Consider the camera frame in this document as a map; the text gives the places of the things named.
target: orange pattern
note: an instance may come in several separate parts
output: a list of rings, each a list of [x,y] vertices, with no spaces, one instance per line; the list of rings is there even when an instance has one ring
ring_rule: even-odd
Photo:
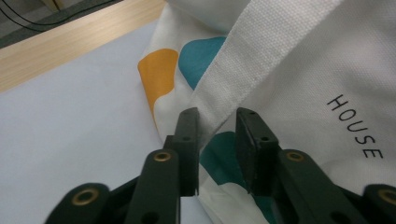
[[[153,117],[155,101],[175,87],[177,58],[175,50],[159,49],[143,58],[137,66]]]

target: bag handle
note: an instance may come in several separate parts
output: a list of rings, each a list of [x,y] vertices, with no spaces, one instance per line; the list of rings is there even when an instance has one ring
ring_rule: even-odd
[[[217,129],[343,0],[252,0],[191,97],[204,147]]]

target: black cable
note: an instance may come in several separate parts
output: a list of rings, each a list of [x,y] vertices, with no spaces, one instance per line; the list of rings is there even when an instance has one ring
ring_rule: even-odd
[[[60,24],[60,23],[63,23],[64,21],[69,20],[69,19],[72,18],[72,17],[75,17],[75,16],[76,16],[77,14],[79,14],[79,13],[85,12],[85,11],[90,10],[90,9],[93,9],[93,8],[95,8],[95,7],[102,6],[102,5],[104,5],[104,4],[107,4],[107,3],[110,3],[110,2],[113,2],[113,1],[115,1],[115,0],[109,0],[109,1],[106,1],[106,2],[104,2],[104,3],[98,4],[98,5],[96,5],[96,6],[85,8],[85,9],[83,9],[83,10],[81,10],[81,11],[79,11],[79,12],[76,12],[76,13],[74,13],[74,14],[72,14],[72,15],[70,15],[70,16],[68,16],[68,17],[66,17],[65,19],[62,19],[62,20],[60,20],[60,21],[51,22],[51,23],[38,23],[38,22],[29,21],[29,20],[25,19],[25,18],[24,18],[23,16],[21,16],[18,12],[16,12],[5,0],[2,0],[2,2],[3,2],[12,12],[14,12],[18,17],[20,17],[20,18],[23,19],[24,21],[30,22],[30,23],[32,23],[32,24],[34,24],[34,25],[56,25],[56,24]],[[12,19],[6,14],[6,12],[3,11],[2,8],[0,8],[0,10],[1,10],[1,12],[3,12],[3,14],[4,14],[7,18],[9,18],[11,21],[17,23],[17,24],[18,24],[19,26],[21,26],[21,27],[24,27],[24,28],[26,28],[26,29],[28,29],[28,30],[32,30],[32,31],[45,32],[45,31],[40,31],[40,30],[37,30],[37,29],[30,28],[30,27],[27,27],[27,26],[25,26],[25,25],[22,25],[22,24],[20,24],[20,23],[18,23],[18,22],[16,22],[16,21],[12,20]]]
[[[3,14],[4,14],[7,18],[9,18],[11,21],[17,23],[19,26],[21,26],[21,27],[23,27],[23,28],[26,28],[26,29],[31,30],[31,31],[40,32],[40,33],[45,32],[45,31],[40,31],[40,30],[34,29],[34,28],[30,28],[30,27],[28,27],[28,26],[25,26],[25,25],[22,25],[22,24],[18,23],[17,21],[12,20],[12,18],[10,18],[10,17],[6,14],[6,12],[3,11],[2,8],[0,8],[0,11],[3,12]]]

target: wooden surface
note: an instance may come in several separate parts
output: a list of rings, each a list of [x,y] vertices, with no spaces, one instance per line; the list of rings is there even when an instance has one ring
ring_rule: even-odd
[[[0,92],[158,19],[163,0],[124,0],[0,49]]]

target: tote bag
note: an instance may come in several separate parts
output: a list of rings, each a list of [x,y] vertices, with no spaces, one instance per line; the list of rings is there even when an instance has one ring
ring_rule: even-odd
[[[386,0],[168,1],[138,69],[162,140],[198,107],[198,198],[214,223],[275,223],[235,158],[239,106],[336,185],[396,186],[395,11]]]

